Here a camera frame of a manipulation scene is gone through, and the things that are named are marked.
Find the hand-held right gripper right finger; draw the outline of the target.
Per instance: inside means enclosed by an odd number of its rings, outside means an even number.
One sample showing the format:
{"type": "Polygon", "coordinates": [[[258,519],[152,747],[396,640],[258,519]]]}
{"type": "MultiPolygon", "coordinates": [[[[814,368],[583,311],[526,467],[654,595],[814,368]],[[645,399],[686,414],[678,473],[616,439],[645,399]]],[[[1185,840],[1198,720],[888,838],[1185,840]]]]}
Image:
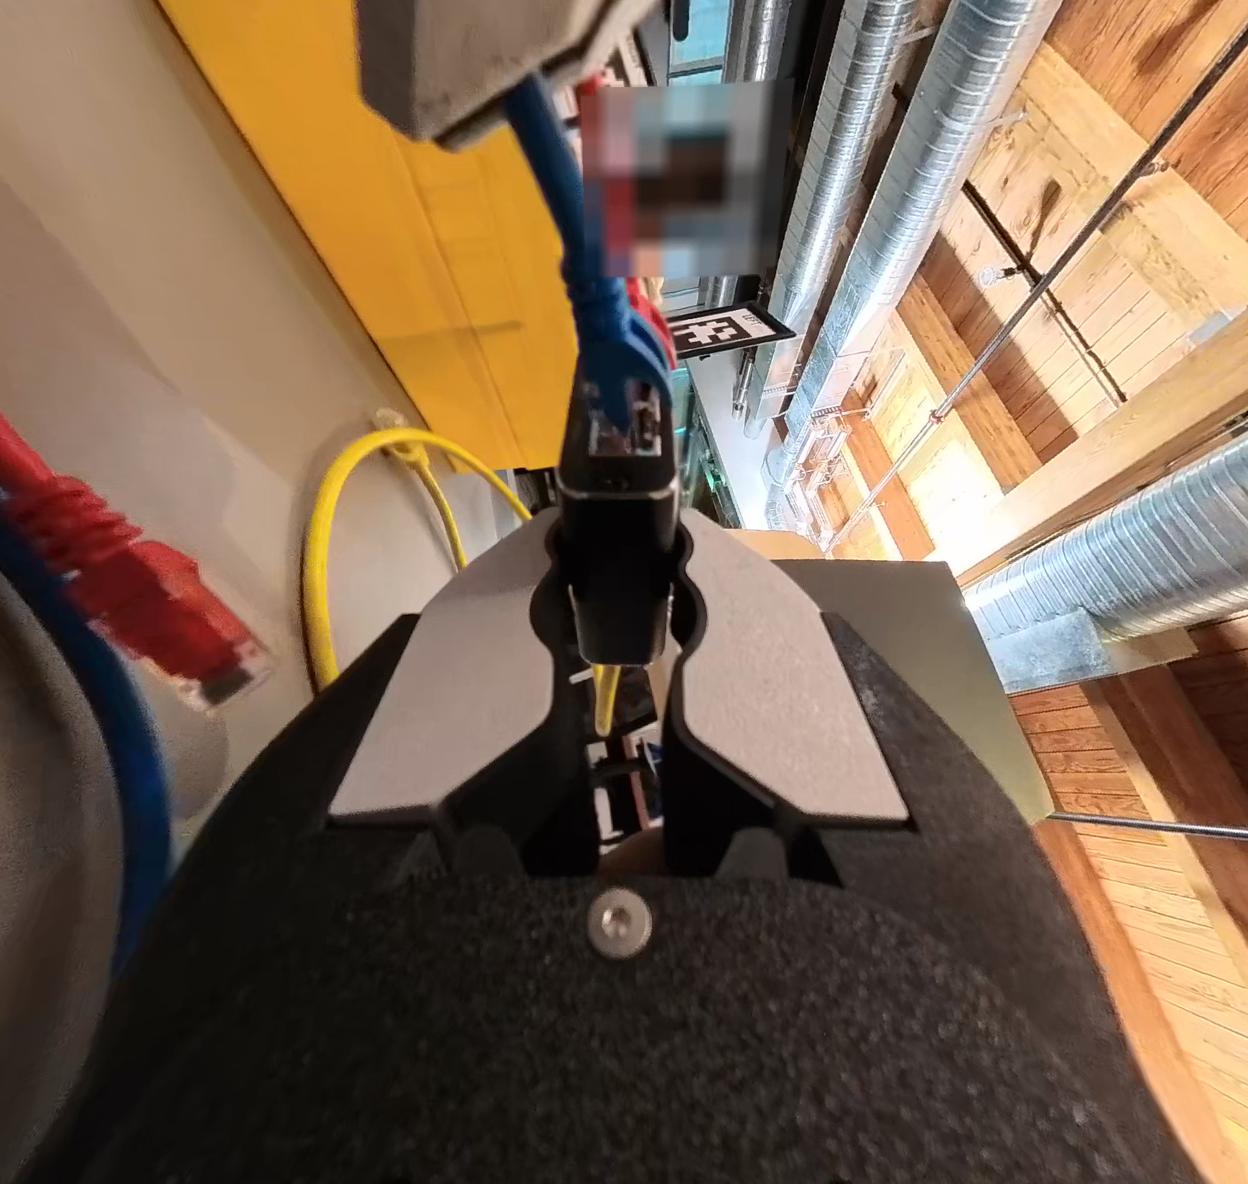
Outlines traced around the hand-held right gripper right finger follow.
{"type": "Polygon", "coordinates": [[[747,835],[781,875],[825,833],[913,818],[831,626],[771,559],[698,512],[679,531],[664,711],[664,854],[711,878],[747,835]]]}

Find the black printed tag board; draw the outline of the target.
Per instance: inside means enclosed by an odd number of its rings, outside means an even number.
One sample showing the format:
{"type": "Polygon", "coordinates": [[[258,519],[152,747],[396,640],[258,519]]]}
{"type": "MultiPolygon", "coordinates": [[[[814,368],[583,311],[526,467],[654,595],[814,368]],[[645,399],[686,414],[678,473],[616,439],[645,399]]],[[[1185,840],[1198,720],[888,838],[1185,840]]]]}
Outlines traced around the black printed tag board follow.
{"type": "Polygon", "coordinates": [[[680,363],[719,351],[751,350],[793,340],[796,333],[757,303],[742,303],[665,319],[680,363]]]}

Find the black ethernet adapter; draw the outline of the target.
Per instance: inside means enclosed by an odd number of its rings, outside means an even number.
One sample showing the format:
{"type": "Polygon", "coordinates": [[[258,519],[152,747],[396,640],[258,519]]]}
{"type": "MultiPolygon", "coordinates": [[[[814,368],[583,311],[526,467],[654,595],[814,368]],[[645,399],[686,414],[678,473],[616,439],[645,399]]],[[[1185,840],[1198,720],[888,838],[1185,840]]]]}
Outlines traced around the black ethernet adapter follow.
{"type": "Polygon", "coordinates": [[[576,372],[556,466],[558,559],[583,658],[641,668],[664,651],[680,509],[672,403],[629,385],[630,425],[616,428],[576,372]]]}

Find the grey ceiling panel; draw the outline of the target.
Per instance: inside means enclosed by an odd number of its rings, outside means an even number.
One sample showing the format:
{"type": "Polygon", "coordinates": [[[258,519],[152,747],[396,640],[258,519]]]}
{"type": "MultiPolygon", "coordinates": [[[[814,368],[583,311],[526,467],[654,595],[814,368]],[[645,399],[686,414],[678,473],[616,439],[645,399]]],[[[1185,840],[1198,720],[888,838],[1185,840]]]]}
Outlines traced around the grey ceiling panel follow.
{"type": "Polygon", "coordinates": [[[1052,815],[1051,789],[951,569],[853,559],[778,564],[951,726],[1029,824],[1052,815]]]}

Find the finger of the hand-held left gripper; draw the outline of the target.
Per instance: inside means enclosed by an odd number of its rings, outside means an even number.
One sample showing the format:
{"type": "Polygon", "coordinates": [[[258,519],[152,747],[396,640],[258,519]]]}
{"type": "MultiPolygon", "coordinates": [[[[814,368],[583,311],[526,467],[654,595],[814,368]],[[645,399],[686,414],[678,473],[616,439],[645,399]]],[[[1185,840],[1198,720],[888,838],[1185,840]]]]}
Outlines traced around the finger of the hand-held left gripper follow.
{"type": "Polygon", "coordinates": [[[416,142],[491,131],[531,77],[556,88],[602,69],[661,0],[353,0],[367,106],[416,142]]]}

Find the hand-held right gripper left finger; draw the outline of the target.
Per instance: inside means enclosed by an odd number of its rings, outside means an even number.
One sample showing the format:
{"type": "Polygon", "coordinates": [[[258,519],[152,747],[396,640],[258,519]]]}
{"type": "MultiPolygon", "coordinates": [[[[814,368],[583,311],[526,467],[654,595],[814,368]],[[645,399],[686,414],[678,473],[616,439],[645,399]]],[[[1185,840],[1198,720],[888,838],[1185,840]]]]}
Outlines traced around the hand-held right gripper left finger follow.
{"type": "Polygon", "coordinates": [[[418,616],[331,805],[349,828],[416,829],[452,861],[498,833],[538,877],[598,865],[584,702],[555,509],[460,571],[418,616]]]}

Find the silver ventilation duct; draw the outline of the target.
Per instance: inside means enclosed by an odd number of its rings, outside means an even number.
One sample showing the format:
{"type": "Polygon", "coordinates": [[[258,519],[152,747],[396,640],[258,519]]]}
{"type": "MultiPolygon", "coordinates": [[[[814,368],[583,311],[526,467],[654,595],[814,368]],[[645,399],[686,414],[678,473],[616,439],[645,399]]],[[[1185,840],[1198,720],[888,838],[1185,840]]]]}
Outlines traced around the silver ventilation duct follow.
{"type": "Polygon", "coordinates": [[[771,315],[804,337],[923,0],[846,0],[789,212],[771,315]]]}
{"type": "Polygon", "coordinates": [[[964,588],[1008,695],[1115,677],[1246,610],[1247,438],[964,588]]]}
{"type": "Polygon", "coordinates": [[[898,138],[853,240],[810,357],[807,336],[764,361],[764,386],[785,414],[788,438],[761,477],[767,524],[786,531],[788,489],[815,413],[839,404],[870,353],[868,332],[893,311],[969,174],[992,124],[1013,95],[1063,0],[951,0],[918,77],[898,138]]]}

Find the thin metal rod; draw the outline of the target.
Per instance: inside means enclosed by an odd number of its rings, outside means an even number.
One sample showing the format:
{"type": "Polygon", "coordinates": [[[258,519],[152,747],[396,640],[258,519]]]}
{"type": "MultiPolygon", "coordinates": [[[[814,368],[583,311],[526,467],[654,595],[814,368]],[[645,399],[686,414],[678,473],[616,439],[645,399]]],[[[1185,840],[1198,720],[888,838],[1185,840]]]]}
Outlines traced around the thin metal rod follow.
{"type": "Polygon", "coordinates": [[[1246,55],[1143,138],[1048,45],[885,328],[902,386],[852,396],[834,553],[924,559],[1246,300],[1246,55]]]}
{"type": "Polygon", "coordinates": [[[1056,811],[1048,819],[1061,821],[1077,826],[1116,829],[1134,833],[1159,833],[1200,840],[1222,840],[1229,843],[1247,843],[1247,829],[1226,825],[1208,825],[1197,822],[1164,821],[1152,818],[1113,818],[1093,814],[1072,814],[1056,811]]]}

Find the yellow plastic bin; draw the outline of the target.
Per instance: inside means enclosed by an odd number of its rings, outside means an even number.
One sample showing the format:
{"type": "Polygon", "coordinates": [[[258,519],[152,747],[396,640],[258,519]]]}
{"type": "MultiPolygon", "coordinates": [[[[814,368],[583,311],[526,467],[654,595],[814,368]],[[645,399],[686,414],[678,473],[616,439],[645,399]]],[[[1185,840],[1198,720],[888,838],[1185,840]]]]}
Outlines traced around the yellow plastic bin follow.
{"type": "Polygon", "coordinates": [[[353,0],[159,0],[430,428],[554,467],[576,339],[556,227],[513,133],[460,154],[375,116],[353,0]]]}

